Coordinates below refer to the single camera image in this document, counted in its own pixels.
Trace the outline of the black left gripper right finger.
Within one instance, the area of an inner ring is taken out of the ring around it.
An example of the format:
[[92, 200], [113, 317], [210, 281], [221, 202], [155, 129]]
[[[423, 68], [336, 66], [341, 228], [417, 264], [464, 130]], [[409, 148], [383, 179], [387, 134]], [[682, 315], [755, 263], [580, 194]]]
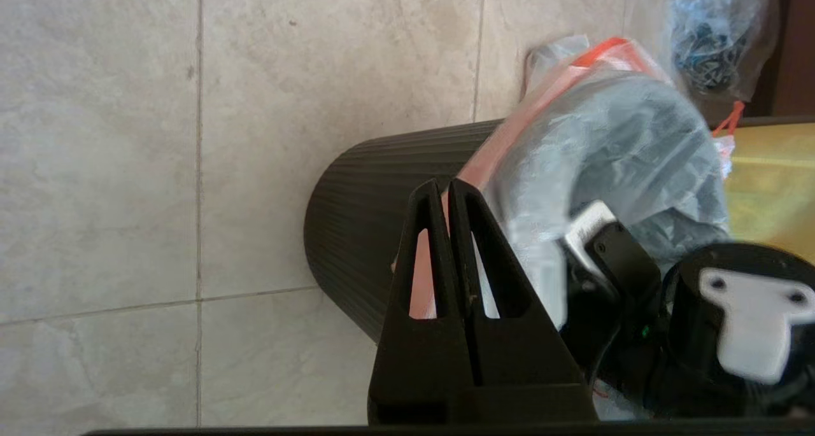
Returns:
[[472, 369], [472, 386], [452, 399], [451, 420], [597, 421], [582, 371], [480, 190], [457, 179], [448, 200]]

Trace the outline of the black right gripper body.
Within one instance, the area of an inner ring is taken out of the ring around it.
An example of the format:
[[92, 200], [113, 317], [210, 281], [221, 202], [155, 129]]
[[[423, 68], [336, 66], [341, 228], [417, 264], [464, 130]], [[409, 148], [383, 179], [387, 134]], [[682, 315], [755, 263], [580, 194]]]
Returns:
[[589, 384], [643, 392], [663, 355], [660, 269], [600, 200], [576, 213], [562, 244], [569, 261], [562, 340]]

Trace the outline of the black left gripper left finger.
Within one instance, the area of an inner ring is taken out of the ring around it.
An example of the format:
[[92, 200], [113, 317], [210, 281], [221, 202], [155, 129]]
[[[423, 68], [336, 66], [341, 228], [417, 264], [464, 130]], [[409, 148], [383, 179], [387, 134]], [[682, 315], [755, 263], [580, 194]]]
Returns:
[[[430, 248], [437, 316], [409, 313], [420, 233]], [[456, 264], [439, 185], [432, 179], [408, 201], [390, 300], [369, 384], [370, 424], [446, 424], [457, 392], [472, 384], [471, 359], [457, 302]]]

